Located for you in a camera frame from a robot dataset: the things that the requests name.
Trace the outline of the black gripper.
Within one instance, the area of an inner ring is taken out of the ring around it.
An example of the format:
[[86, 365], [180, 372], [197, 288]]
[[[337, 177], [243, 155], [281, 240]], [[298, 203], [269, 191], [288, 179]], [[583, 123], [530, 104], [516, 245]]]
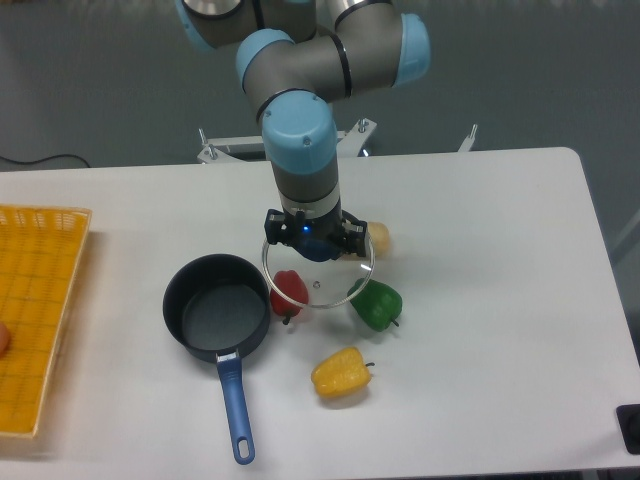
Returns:
[[342, 212], [340, 203], [318, 217], [305, 210], [269, 209], [264, 230], [270, 245], [296, 246], [303, 240], [315, 240], [338, 245], [343, 255], [367, 256], [367, 222]]

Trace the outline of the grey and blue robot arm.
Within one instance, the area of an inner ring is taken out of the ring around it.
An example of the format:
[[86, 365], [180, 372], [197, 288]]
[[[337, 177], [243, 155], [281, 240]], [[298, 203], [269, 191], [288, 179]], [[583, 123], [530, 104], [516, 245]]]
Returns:
[[312, 1], [180, 1], [197, 43], [237, 48], [239, 84], [261, 130], [281, 206], [266, 239], [324, 262], [365, 256], [367, 225], [341, 206], [331, 104], [423, 77], [431, 41], [422, 19], [390, 1], [331, 1], [322, 31]]

